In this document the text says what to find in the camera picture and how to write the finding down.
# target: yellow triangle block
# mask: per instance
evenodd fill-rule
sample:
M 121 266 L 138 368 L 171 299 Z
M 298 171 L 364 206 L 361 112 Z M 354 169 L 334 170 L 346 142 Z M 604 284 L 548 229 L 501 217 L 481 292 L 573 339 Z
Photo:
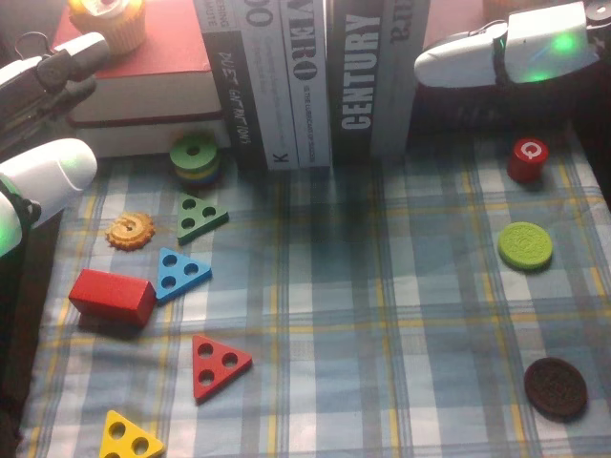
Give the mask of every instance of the yellow triangle block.
M 165 445 L 114 410 L 106 415 L 99 458 L 155 458 Z

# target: red rectangular block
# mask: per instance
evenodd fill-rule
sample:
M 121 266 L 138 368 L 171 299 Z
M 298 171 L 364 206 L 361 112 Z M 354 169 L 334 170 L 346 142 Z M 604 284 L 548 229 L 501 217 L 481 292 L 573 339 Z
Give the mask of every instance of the red rectangular block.
M 69 296 L 85 315 L 143 327 L 157 302 L 155 288 L 143 279 L 83 269 Z

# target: hole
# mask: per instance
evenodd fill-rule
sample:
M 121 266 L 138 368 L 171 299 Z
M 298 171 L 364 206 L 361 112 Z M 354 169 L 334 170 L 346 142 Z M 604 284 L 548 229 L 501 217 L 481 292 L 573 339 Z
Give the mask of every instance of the hole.
M 165 265 L 166 267 L 172 267 L 173 265 L 175 265 L 177 262 L 176 256 L 174 255 L 168 255 L 165 258 L 163 258 L 163 265 Z
M 149 449 L 149 441 L 144 439 L 143 437 L 138 437 L 132 443 L 132 450 L 136 455 L 143 455 L 146 453 L 146 450 Z
M 206 207 L 203 209 L 203 212 L 201 212 L 201 214 L 204 218 L 214 217 L 217 214 L 217 211 L 214 207 Z
M 222 365 L 227 368 L 235 367 L 238 363 L 238 356 L 235 353 L 227 353 L 222 357 Z
M 191 229 L 193 226 L 195 226 L 195 220 L 192 218 L 186 218 L 182 220 L 180 225 L 182 226 L 182 229 Z
M 198 348 L 198 355 L 202 358 L 210 358 L 212 356 L 212 345 L 210 343 L 202 343 L 200 348 Z
M 125 434 L 125 425 L 119 422 L 113 423 L 111 427 L 108 428 L 108 433 L 113 439 L 118 440 Z
M 188 198 L 185 202 L 182 203 L 182 208 L 185 210 L 189 210 L 190 208 L 195 208 L 195 201 L 191 198 Z
M 184 266 L 184 275 L 195 275 L 199 270 L 200 268 L 196 264 L 187 264 Z
M 211 370 L 203 370 L 200 373 L 200 383 L 204 386 L 209 386 L 214 382 L 214 372 Z
M 166 277 L 161 281 L 161 286 L 165 289 L 170 289 L 176 286 L 176 279 L 174 277 Z

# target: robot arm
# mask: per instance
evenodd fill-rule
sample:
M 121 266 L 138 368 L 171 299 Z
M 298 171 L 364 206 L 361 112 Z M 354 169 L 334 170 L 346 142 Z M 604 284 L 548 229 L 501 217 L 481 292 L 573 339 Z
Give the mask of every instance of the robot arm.
M 425 86 L 440 88 L 544 81 L 601 60 L 610 30 L 609 0 L 519 11 L 508 22 L 432 45 L 418 56 L 414 71 Z
M 108 56 L 102 35 L 88 33 L 0 69 L 0 153 L 87 98 Z M 80 195 L 96 168 L 92 150 L 73 138 L 0 163 L 0 258 Z

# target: blue and white tablecloth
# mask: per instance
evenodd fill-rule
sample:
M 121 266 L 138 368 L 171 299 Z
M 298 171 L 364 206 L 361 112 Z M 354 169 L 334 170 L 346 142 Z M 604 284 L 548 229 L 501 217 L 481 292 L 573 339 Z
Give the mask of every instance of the blue and white tablecloth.
M 180 457 L 611 456 L 611 218 L 571 132 L 539 185 L 505 172 L 512 139 L 431 139 L 403 162 L 265 177 L 230 169 L 200 198 L 230 222 L 178 248 L 166 157 L 100 164 L 63 216 L 19 453 L 96 457 L 117 410 Z M 144 249 L 109 247 L 121 212 L 149 213 Z M 524 275 L 496 251 L 526 220 L 552 236 Z M 155 284 L 161 247 L 214 279 L 158 307 L 141 333 L 79 320 L 83 268 Z M 252 369 L 196 406 L 191 338 L 250 352 Z M 523 374 L 560 357 L 589 405 L 569 424 L 532 409 Z

